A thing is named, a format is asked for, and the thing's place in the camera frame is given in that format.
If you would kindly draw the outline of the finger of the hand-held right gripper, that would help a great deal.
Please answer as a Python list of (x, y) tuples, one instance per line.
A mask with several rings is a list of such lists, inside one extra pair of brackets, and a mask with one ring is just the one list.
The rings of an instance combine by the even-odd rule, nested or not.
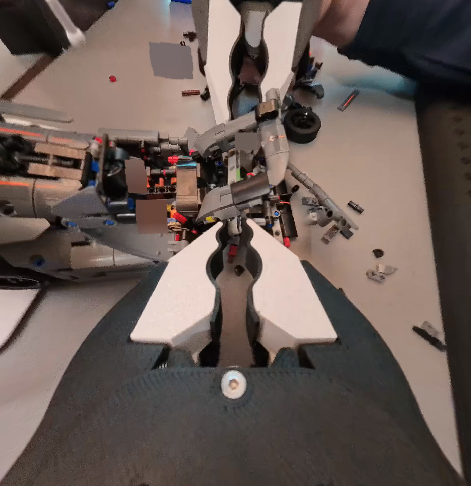
[(231, 1), (192, 1), (192, 15), (215, 122), (225, 123), (231, 118), (231, 57), (240, 36), (241, 17)]
[(322, 1), (282, 1), (265, 18), (263, 41), (267, 69), (260, 83), (263, 100), (271, 89), (282, 99), (312, 36)]

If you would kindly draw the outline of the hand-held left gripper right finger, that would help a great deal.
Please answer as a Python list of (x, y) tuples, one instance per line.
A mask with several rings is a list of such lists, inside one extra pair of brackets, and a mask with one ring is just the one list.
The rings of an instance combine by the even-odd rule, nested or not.
[(248, 220), (248, 339), (256, 366), (281, 349), (337, 340), (317, 292), (290, 249)]

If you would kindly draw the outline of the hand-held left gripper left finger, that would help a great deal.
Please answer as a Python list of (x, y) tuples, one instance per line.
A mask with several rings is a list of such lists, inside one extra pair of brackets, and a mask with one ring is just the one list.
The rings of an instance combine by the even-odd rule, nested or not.
[(130, 340), (189, 351), (201, 366), (220, 360), (223, 311), (217, 277), (224, 269), (224, 224), (217, 222), (173, 256)]

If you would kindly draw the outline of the grey lego car model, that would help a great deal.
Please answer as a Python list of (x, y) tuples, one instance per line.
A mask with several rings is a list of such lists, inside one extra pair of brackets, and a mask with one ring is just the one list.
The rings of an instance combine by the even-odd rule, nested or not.
[(170, 137), (9, 123), (72, 119), (0, 101), (0, 290), (142, 272), (217, 222), (237, 238), (245, 212), (280, 201), (283, 106), (272, 88), (239, 118)]

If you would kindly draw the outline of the grey lego panel strip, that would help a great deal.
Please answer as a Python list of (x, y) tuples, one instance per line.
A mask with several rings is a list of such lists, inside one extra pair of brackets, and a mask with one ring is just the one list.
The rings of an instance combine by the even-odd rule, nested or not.
[(312, 198), (318, 200), (321, 208), (318, 217), (318, 226), (324, 228), (330, 223), (333, 223), (340, 228), (347, 227), (353, 230), (359, 229), (358, 225), (334, 201), (334, 199), (332, 199), (316, 182), (309, 178), (306, 173), (302, 172), (290, 162), (287, 164), (287, 169), (290, 171), (293, 178), (309, 191)]

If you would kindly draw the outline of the person's right forearm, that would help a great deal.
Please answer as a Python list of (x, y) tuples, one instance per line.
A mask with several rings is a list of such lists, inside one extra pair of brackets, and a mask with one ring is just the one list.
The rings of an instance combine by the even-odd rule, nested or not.
[(369, 1), (338, 51), (416, 82), (471, 90), (471, 1)]

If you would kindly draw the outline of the pile of loose lego parts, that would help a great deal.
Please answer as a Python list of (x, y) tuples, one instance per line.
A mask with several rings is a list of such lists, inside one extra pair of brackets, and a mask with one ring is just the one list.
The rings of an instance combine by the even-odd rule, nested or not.
[(303, 90), (311, 93), (317, 99), (322, 99), (324, 97), (324, 88), (321, 83), (316, 81), (316, 76), (322, 65), (322, 62), (318, 62), (312, 56), (310, 43), (308, 42), (299, 61), (292, 89)]

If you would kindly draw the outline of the black lego wheel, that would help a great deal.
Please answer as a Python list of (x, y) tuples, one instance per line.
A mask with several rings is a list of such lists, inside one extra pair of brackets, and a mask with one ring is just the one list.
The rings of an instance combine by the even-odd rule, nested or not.
[(313, 142), (322, 126), (320, 117), (310, 107), (294, 108), (283, 120), (287, 139), (292, 143)]

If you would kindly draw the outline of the dark red-striped lego tile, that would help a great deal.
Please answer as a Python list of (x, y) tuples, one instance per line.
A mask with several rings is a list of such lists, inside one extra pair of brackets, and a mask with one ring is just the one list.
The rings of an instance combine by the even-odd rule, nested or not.
[(358, 89), (354, 89), (337, 107), (338, 111), (344, 112), (349, 105), (356, 99), (356, 97), (360, 94)]

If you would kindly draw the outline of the grey lego connector assembly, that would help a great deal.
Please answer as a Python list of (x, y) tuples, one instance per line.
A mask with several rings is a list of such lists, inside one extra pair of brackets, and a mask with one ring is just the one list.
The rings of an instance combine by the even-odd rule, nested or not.
[(306, 210), (306, 223), (310, 226), (317, 225), (321, 210), (318, 200), (312, 197), (303, 196), (301, 198), (301, 204)]

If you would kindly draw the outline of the person's right hand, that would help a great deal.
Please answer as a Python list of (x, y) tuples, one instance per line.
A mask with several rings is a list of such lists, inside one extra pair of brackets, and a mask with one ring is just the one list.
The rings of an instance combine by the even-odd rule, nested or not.
[(370, 1), (321, 1), (312, 35), (341, 49), (355, 38)]

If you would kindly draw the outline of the white rounded mat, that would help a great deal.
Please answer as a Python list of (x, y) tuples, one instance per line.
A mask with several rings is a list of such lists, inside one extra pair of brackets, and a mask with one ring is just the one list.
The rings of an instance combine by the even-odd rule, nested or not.
[(0, 350), (7, 344), (41, 289), (0, 289)]

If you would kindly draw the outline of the dark perforated panel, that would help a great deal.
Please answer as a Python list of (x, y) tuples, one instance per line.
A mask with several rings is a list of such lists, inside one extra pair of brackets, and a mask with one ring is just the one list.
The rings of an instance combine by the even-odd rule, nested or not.
[(471, 485), (471, 89), (415, 95), (463, 476)]

